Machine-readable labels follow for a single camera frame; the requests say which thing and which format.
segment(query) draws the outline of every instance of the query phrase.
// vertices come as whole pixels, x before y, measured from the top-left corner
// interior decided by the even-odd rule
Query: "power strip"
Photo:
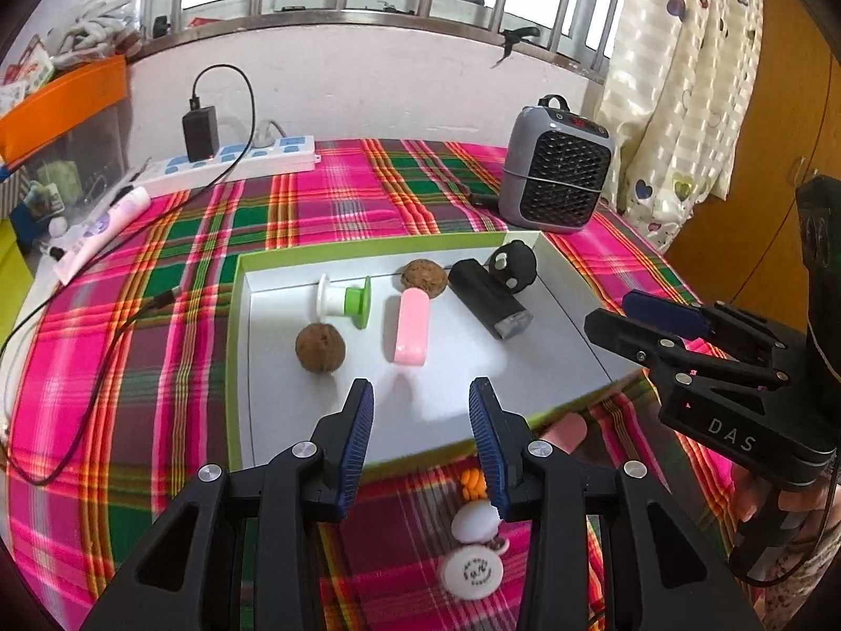
[[[184,155],[149,164],[132,184],[144,187],[152,198],[198,189],[218,177],[244,148],[245,145],[223,147],[213,159],[195,163],[190,163]],[[318,163],[321,163],[321,156],[315,153],[315,138],[312,135],[281,138],[270,147],[251,149],[224,182],[306,172],[315,170]]]

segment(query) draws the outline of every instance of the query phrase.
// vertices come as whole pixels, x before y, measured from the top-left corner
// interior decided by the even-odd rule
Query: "plaid blanket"
[[[216,187],[80,278],[50,306],[28,356],[12,425],[12,453],[46,474],[73,437],[94,374],[118,326],[144,299],[180,285],[178,303],[129,330],[116,349],[77,457],[55,484],[7,479],[12,550],[58,621],[81,625],[140,535],[193,473],[225,465],[224,345],[238,254],[377,236],[503,229],[470,207],[496,187],[503,149],[455,143],[321,143],[313,173]],[[127,232],[183,201],[153,202]],[[576,235],[552,237],[607,306],[630,289],[692,295],[662,258],[607,211]],[[641,459],[722,554],[733,537],[729,466],[657,422],[639,379],[586,413],[582,459]],[[479,603],[436,583],[453,549],[464,463],[369,484],[346,522],[321,526],[321,593],[329,629],[513,629],[529,527],[504,525],[505,579]],[[369,547],[376,534],[377,548]],[[602,609],[603,568],[590,529],[590,605]],[[248,607],[243,626],[250,624]]]

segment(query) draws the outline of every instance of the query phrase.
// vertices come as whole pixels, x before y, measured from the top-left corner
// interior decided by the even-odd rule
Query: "silver screw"
[[[640,480],[649,473],[649,468],[639,462],[639,460],[628,460],[625,463],[625,474],[633,477],[635,480]]]
[[[537,457],[552,455],[552,444],[545,441],[533,441],[528,445],[528,452]]]
[[[199,470],[199,479],[202,481],[216,481],[221,476],[222,468],[218,465],[205,465]]]
[[[316,451],[318,446],[311,441],[301,441],[292,446],[292,454],[295,457],[313,457]]]

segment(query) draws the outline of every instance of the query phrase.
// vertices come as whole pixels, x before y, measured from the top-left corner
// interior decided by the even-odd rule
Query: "toothpaste tube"
[[[98,219],[87,223],[81,240],[66,250],[64,257],[56,263],[56,275],[62,284],[70,280],[100,253],[108,242],[119,235],[132,221],[151,205],[149,193],[143,187],[136,187]]]

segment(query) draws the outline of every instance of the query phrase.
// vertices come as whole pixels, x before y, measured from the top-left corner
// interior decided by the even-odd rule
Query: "round label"
[[[502,560],[485,546],[466,546],[444,559],[440,580],[453,596],[482,600],[502,583]]]

